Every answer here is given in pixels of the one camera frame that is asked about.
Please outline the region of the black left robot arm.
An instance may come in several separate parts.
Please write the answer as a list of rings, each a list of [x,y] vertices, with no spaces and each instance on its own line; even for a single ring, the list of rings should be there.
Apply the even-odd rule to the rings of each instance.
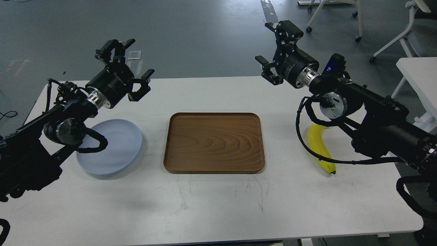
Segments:
[[[1,202],[19,198],[25,191],[39,191],[58,180],[61,164],[72,153],[96,153],[108,146],[107,139],[86,127],[85,121],[102,107],[114,108],[125,96],[139,101],[151,90],[154,70],[135,78],[126,64],[126,50],[134,42],[108,40],[96,50],[95,58],[105,66],[84,87],[48,79],[48,90],[52,83],[58,85],[54,106],[1,138]]]

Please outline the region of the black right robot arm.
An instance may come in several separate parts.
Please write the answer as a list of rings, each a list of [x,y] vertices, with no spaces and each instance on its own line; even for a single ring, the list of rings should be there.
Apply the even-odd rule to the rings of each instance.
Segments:
[[[418,215],[436,219],[436,212],[422,208],[406,192],[408,183],[428,183],[429,196],[436,200],[436,136],[406,121],[408,109],[390,97],[382,97],[353,81],[346,71],[345,58],[334,53],[322,73],[319,62],[298,48],[304,33],[289,20],[274,25],[265,23],[275,34],[273,61],[256,56],[262,77],[273,85],[287,81],[294,88],[308,87],[296,116],[299,141],[312,156],[330,163],[373,165],[406,163],[418,170],[418,176],[398,179],[396,190]],[[300,116],[305,109],[310,120],[324,127],[339,127],[349,137],[354,151],[369,157],[361,161],[341,161],[323,156],[307,146],[300,132]]]

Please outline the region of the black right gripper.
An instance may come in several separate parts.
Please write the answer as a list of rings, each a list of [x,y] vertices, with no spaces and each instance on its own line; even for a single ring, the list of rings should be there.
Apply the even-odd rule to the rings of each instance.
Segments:
[[[299,81],[299,75],[305,68],[317,71],[320,64],[311,55],[296,47],[297,41],[304,36],[304,32],[290,20],[279,21],[276,25],[267,22],[264,24],[275,34],[275,43],[282,52],[291,52],[279,66],[279,75],[275,75],[271,69],[276,63],[269,63],[263,56],[255,56],[255,60],[261,65],[261,76],[272,85],[280,85],[283,79],[294,88],[302,88],[303,82]]]

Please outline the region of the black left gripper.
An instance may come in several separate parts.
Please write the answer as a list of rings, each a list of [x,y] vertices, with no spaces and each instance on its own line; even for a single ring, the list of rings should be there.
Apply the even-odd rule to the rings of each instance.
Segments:
[[[134,42],[135,39],[122,42],[116,39],[108,40],[102,48],[95,50],[95,58],[107,66],[92,78],[85,88],[88,92],[98,90],[106,98],[107,103],[104,107],[108,109],[114,108],[127,93],[129,101],[138,102],[151,90],[149,83],[154,69],[148,69],[141,78],[134,78],[127,65],[109,65],[126,64],[126,49]],[[137,91],[132,91],[133,84],[140,85]]]

